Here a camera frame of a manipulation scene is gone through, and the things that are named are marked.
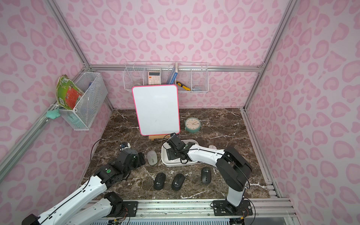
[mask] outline black computer mouse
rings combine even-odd
[[[211,182],[211,171],[209,168],[204,167],[201,170],[201,180],[203,181],[204,184],[210,184]]]
[[[166,175],[164,173],[158,173],[154,180],[154,189],[161,190],[164,187]]]
[[[182,174],[177,174],[171,184],[171,188],[175,191],[178,191],[181,189],[181,186],[183,185],[183,182],[185,180],[185,176]]]

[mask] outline pink wallpaper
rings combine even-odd
[[[108,90],[108,98],[116,109],[135,108],[130,92],[124,89],[123,71],[99,71]],[[179,107],[241,107],[244,105],[257,73],[209,72],[209,92],[179,93]]]
[[[101,138],[110,113],[104,103],[90,131],[74,131],[61,117],[48,124],[0,184],[0,224],[21,224],[79,186],[91,147]]]
[[[93,64],[259,65],[288,0],[57,2]]]
[[[82,68],[42,0],[0,3],[0,161]]]
[[[250,109],[303,225],[360,223],[360,1],[303,0]]]

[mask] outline wooden easel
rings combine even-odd
[[[165,138],[169,138],[170,137],[170,134],[168,134],[168,135],[150,135],[149,136],[149,139],[151,139],[152,141],[154,140],[154,139],[165,139]]]

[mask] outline blue book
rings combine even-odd
[[[174,67],[171,70],[170,76],[166,81],[166,84],[173,84],[175,82],[177,76],[177,63],[175,63]]]

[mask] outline pink whiteboard frame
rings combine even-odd
[[[165,84],[165,85],[144,85],[144,86],[135,86],[135,87],[148,87],[148,86],[152,86],[152,87],[155,87],[155,86],[175,86],[175,87],[176,87],[176,90],[177,90],[177,86],[176,86],[175,84],[168,84],[168,85],[166,85],[166,84]],[[139,122],[139,116],[138,116],[138,109],[137,109],[137,107],[136,107],[136,102],[135,102],[134,92],[133,92],[133,89],[134,89],[135,87],[133,87],[133,88],[131,89],[131,93],[132,93],[132,97],[133,97],[133,99],[134,99],[134,105],[135,105],[135,110],[136,110],[136,117],[137,117],[137,119],[138,119],[140,134],[141,134],[142,136],[168,135],[168,134],[151,134],[151,135],[144,135],[144,134],[142,134],[142,132],[141,132],[141,127],[140,127],[140,122]],[[179,132],[176,133],[176,134],[179,134],[180,131],[181,131],[181,129],[180,129],[179,93],[178,93],[178,92],[176,92],[176,96],[177,96],[177,116],[179,117]]]

